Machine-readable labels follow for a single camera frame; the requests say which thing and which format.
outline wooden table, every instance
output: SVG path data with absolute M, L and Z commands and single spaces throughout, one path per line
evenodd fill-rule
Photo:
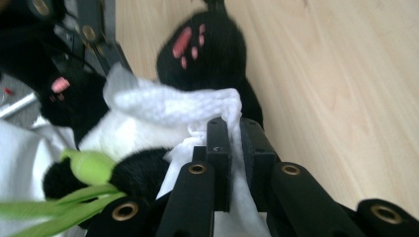
M 351 208 L 382 198 L 419 218 L 419 1 L 226 4 L 281 159 Z M 117 40 L 134 73 L 155 78 L 162 43 L 203 7 L 117 1 Z

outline light wood tabletop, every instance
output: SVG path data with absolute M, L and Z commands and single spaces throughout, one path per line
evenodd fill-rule
M 283 161 L 355 209 L 389 200 L 419 218 L 419 1 L 226 0 L 247 75 Z M 117 1 L 117 40 L 136 76 L 200 0 Z

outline green stuffed leaf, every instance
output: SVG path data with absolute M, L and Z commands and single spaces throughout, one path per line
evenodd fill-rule
M 108 205 L 110 202 L 118 198 L 122 198 L 124 196 L 125 194 L 118 193 L 118 194 L 113 194 L 108 197 L 99 198 L 92 202 L 79 204 L 55 219 L 30 227 L 13 236 L 14 237 L 27 237 L 27 236 L 43 237 L 43 236 L 56 235 L 60 232 L 65 231 L 66 229 L 69 229 L 72 226 L 75 226 L 89 219 L 95 214 L 101 212 L 105 208 L 105 206 Z
M 57 205 L 52 200 L 0 202 L 0 215 L 16 219 L 58 216 L 77 205 L 79 204 Z
M 99 196 L 115 194 L 118 192 L 119 190 L 110 184 L 101 186 L 89 186 L 61 198 L 57 204 L 79 203 L 92 198 L 97 198 Z

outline white plush belly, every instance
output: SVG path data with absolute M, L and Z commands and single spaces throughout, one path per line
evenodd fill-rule
M 119 112 L 108 112 L 83 138 L 79 148 L 104 152 L 120 161 L 135 151 L 172 148 L 189 136 L 185 125 L 161 126 Z

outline stuffed animal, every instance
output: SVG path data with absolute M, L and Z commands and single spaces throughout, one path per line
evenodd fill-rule
M 245 75 L 243 35 L 223 1 L 206 2 L 209 10 L 182 24 L 162 47 L 157 59 L 159 81 L 181 91 L 234 88 L 243 116 L 262 125 L 262 110 Z M 153 203 L 169 166 L 163 157 L 190 136 L 188 128 L 157 125 L 111 110 L 103 95 L 106 82 L 85 71 L 58 74 L 38 91 L 41 113 L 52 124 L 71 127 L 79 150 L 99 151 L 115 162 L 109 179 L 113 187 Z M 71 155 L 64 154 L 49 168 L 42 183 L 46 198 L 60 200 L 91 185 L 72 170 L 73 162 Z

